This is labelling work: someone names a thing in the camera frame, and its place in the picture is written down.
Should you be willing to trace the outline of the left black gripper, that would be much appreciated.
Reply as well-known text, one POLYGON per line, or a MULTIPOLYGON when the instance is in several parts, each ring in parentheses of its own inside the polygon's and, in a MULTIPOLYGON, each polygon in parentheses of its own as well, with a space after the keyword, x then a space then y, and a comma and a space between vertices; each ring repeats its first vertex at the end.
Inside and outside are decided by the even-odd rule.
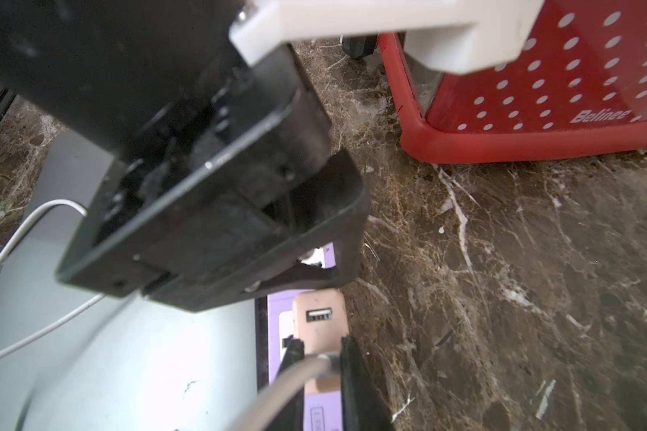
POLYGON ((0 1, 0 83, 113 155, 57 270, 200 312, 342 287, 370 211, 285 45, 248 66, 241 1, 0 1))

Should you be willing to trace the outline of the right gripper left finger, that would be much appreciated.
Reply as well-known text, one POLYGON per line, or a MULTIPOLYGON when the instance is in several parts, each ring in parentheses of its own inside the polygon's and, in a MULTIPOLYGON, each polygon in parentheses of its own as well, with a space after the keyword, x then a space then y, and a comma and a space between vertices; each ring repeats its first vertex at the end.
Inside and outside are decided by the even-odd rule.
POLYGON ((304 343, 291 339, 278 375, 265 393, 265 430, 302 430, 304 423, 304 384, 300 365, 305 358, 304 343))

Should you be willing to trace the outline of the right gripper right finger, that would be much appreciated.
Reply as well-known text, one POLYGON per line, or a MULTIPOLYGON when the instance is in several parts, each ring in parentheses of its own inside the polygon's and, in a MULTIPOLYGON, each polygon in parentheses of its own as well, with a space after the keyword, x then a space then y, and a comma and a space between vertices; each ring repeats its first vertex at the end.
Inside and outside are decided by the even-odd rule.
POLYGON ((345 431, 394 430, 354 337, 341 339, 341 405, 345 431))

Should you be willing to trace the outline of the pink charger adapter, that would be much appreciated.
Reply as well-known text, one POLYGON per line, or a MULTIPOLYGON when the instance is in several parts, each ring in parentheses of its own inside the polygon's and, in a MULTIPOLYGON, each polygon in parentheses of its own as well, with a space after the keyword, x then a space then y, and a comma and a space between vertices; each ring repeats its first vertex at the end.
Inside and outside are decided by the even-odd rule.
POLYGON ((350 333, 343 293, 336 288, 305 292, 293 302, 294 337, 304 343, 306 357, 327 356, 332 368, 305 385, 305 395, 341 390, 341 341, 350 333))

